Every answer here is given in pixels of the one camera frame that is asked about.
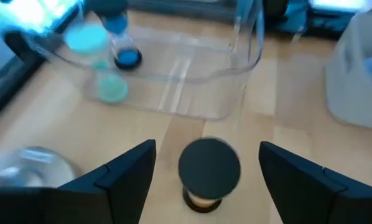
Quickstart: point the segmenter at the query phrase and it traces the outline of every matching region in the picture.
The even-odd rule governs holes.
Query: transparent plastic bin
[[[66,31],[28,30],[24,38],[89,99],[108,103],[101,98],[99,83],[114,76],[126,82],[128,94],[111,105],[220,119],[241,101],[263,47],[261,0],[240,2],[233,25],[131,12],[127,31],[109,34],[109,50],[87,57],[67,47]],[[93,12],[84,15],[81,7],[80,1],[77,18],[68,29],[102,20]],[[142,64],[132,71],[120,70],[114,63],[115,52],[126,48],[142,53]],[[96,66],[101,60],[106,65]]]

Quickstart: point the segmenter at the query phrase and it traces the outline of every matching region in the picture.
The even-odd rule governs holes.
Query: wooden desk
[[[168,19],[131,13],[149,26]],[[182,23],[176,29],[220,35],[220,27]],[[172,116],[105,106],[84,99],[49,64],[0,115],[0,153],[45,146],[68,158],[84,174],[146,139],[157,141],[157,162],[141,223],[279,223],[258,162],[260,141],[292,152],[372,185],[372,130],[339,123],[325,106],[323,65],[333,42],[267,37],[264,55],[252,72],[243,105],[223,121]],[[241,158],[239,186],[208,215],[184,205],[177,162],[182,149],[200,136],[228,141]]]

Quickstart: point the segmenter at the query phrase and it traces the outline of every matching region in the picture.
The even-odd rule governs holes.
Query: blue sand
[[[128,19],[126,15],[116,17],[105,17],[103,25],[107,31],[114,34],[122,34],[128,26]]]
[[[117,61],[123,65],[134,65],[139,59],[135,50],[121,50],[118,54]]]
[[[117,75],[100,76],[98,78],[99,97],[106,103],[118,103],[128,95],[128,84]]]
[[[68,47],[77,54],[93,54],[103,50],[109,44],[104,27],[90,23],[70,28],[65,34]]]

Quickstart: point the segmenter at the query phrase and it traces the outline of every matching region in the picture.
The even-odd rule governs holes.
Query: wooden surface
[[[164,20],[131,13],[131,22],[153,26]],[[188,20],[170,21],[174,29],[183,27],[193,34],[220,34],[214,24],[202,23],[204,28],[187,26]],[[169,22],[165,28],[170,29]],[[334,44],[304,38],[290,44],[266,37],[242,106],[223,121],[209,122],[88,101],[45,64],[1,113],[0,153],[22,146],[48,147],[68,158],[81,175],[155,139],[156,169],[141,223],[280,223],[259,168],[261,141],[372,185],[372,130],[339,123],[325,106],[323,65]],[[235,191],[206,215],[184,204],[177,175],[182,149],[201,136],[230,143],[242,168]]]

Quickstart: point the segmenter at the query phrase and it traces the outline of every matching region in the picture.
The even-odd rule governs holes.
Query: desk surface
[[[188,26],[192,21],[185,19],[132,12],[130,20],[164,27],[182,23],[183,29],[220,34],[220,26],[196,28],[195,22]],[[334,44],[317,39],[290,44],[267,37],[243,104],[223,121],[88,101],[45,64],[0,114],[0,153],[44,146],[64,155],[84,174],[155,139],[156,169],[141,223],[278,223],[259,168],[260,141],[271,141],[372,185],[372,130],[339,123],[325,106],[323,65]],[[228,141],[238,151],[242,167],[239,186],[209,215],[184,205],[177,175],[182,149],[200,136]]]

